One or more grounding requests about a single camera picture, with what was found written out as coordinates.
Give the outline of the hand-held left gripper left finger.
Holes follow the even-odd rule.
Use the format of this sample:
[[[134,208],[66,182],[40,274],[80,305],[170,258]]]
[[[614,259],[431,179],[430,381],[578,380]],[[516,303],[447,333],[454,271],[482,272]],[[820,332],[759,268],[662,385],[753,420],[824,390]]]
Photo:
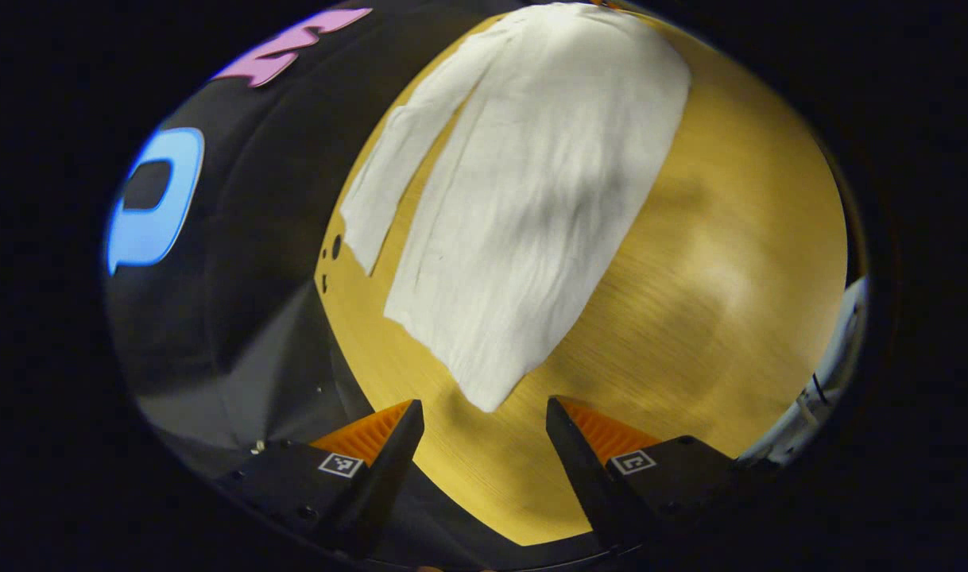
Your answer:
[[[380,542],[423,433],[422,403],[407,400],[313,442],[268,445],[215,484],[306,542],[367,557]]]

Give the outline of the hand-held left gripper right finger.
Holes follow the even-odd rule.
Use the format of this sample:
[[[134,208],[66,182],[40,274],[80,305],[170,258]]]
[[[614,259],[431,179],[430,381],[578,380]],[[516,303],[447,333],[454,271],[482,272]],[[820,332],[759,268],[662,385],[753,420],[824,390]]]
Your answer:
[[[702,439],[658,439],[567,396],[548,398],[546,432],[609,551],[695,539],[752,488],[748,470]]]

